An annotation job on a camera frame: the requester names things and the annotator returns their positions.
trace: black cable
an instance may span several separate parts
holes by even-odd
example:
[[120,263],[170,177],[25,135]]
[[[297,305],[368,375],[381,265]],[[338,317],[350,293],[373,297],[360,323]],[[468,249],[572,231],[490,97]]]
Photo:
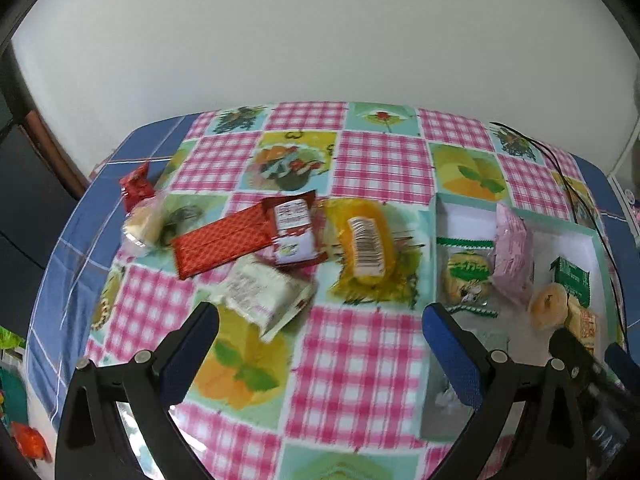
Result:
[[44,267],[41,266],[36,260],[34,260],[33,258],[31,258],[27,253],[25,253],[20,247],[18,247],[16,244],[14,244],[14,242],[11,240],[11,238],[9,238],[6,234],[4,234],[4,231],[0,230],[0,236],[2,238],[4,238],[7,242],[9,242],[9,244],[16,250],[18,251],[22,256],[24,256],[25,258],[27,258],[27,260],[29,260],[33,265],[35,265],[36,267],[38,267],[41,270],[44,270]]
[[620,330],[622,330],[622,337],[625,343],[625,349],[626,352],[629,353],[629,339],[628,339],[628,335],[627,335],[627,327],[625,325],[625,323],[622,323],[622,314],[624,314],[624,318],[626,320],[626,304],[625,304],[625,292],[622,288],[622,280],[620,279],[620,272],[618,270],[618,266],[616,265],[616,261],[613,259],[613,254],[611,254],[611,251],[609,250],[609,247],[604,239],[604,236],[602,235],[602,233],[600,232],[600,228],[598,227],[598,224],[596,222],[596,219],[593,217],[593,214],[591,213],[591,210],[589,208],[589,206],[587,206],[587,203],[584,201],[584,199],[580,196],[580,194],[574,189],[573,186],[571,186],[571,184],[569,184],[569,181],[566,179],[566,177],[564,176],[564,173],[562,173],[562,168],[560,168],[560,163],[558,162],[558,158],[556,157],[556,154],[553,153],[547,146],[545,146],[544,144],[542,144],[541,142],[535,140],[535,139],[531,139],[530,137],[527,137],[524,134],[521,134],[518,130],[515,130],[514,128],[511,128],[510,126],[507,126],[506,124],[502,124],[502,123],[496,123],[496,122],[492,122],[491,124],[495,124],[496,126],[500,126],[501,128],[507,129],[510,132],[520,136],[521,138],[527,140],[528,142],[530,142],[533,146],[537,147],[541,153],[543,155],[546,156],[546,158],[551,161],[552,165],[556,168],[556,171],[558,172],[558,175],[560,176],[560,179],[562,180],[562,184],[564,185],[564,190],[567,193],[567,196],[569,198],[569,204],[571,205],[571,211],[572,214],[574,216],[574,222],[578,223],[578,219],[577,219],[577,215],[575,213],[575,206],[574,206],[574,199],[572,197],[571,192],[573,192],[573,194],[575,195],[575,197],[582,203],[582,206],[584,207],[585,211],[587,212],[587,215],[589,216],[591,223],[593,223],[593,227],[595,228],[596,232],[598,233],[598,236],[600,237],[600,242],[602,243],[605,251],[607,252],[607,256],[609,257],[609,260],[611,261],[611,265],[613,266],[613,270],[616,273],[616,277],[618,279],[618,283],[620,284],[620,294],[622,295],[622,305],[620,305],[620,301],[618,299],[618,294],[616,292],[616,287],[615,284],[613,283],[613,280],[610,279],[611,281],[611,289],[613,290],[613,298],[614,301],[616,302],[616,315],[618,317],[618,323],[620,324]]

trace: yellow snack package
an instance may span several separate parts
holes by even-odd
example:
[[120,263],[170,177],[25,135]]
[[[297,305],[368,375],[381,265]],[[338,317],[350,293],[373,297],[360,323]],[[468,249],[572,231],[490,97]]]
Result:
[[362,198],[333,198],[322,206],[342,248],[343,267],[331,292],[349,304],[397,301],[413,308],[421,252],[396,252],[380,205]]

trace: checkered tablecloth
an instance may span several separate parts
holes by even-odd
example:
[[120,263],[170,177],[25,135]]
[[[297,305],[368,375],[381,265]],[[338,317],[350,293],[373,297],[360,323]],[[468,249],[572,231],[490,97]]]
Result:
[[[423,108],[347,102],[241,107],[195,118],[161,181],[176,203],[203,210],[201,222],[265,196],[308,189],[423,209],[436,192],[462,194],[570,219],[554,165],[534,147],[510,142],[479,121]],[[549,148],[563,173],[582,181],[571,155]],[[462,166],[467,170],[458,171]],[[155,349],[231,268],[180,281],[166,256],[135,259],[118,252],[102,298],[108,320],[90,333],[85,353],[99,364],[115,364]],[[321,274],[317,267],[307,273]],[[278,395],[254,392],[240,403],[244,386],[228,368],[212,367],[211,381],[228,381],[232,393],[206,399],[206,388],[190,390],[175,408],[176,423],[204,446],[200,458],[220,480],[285,478],[292,462],[317,465],[353,454],[385,467],[389,478],[426,479],[450,446],[423,442],[412,431],[422,402],[419,315],[419,309],[316,300],[304,325],[283,339],[280,357],[254,356],[267,368],[269,359],[285,363]],[[508,445],[498,443],[483,476],[499,468]]]

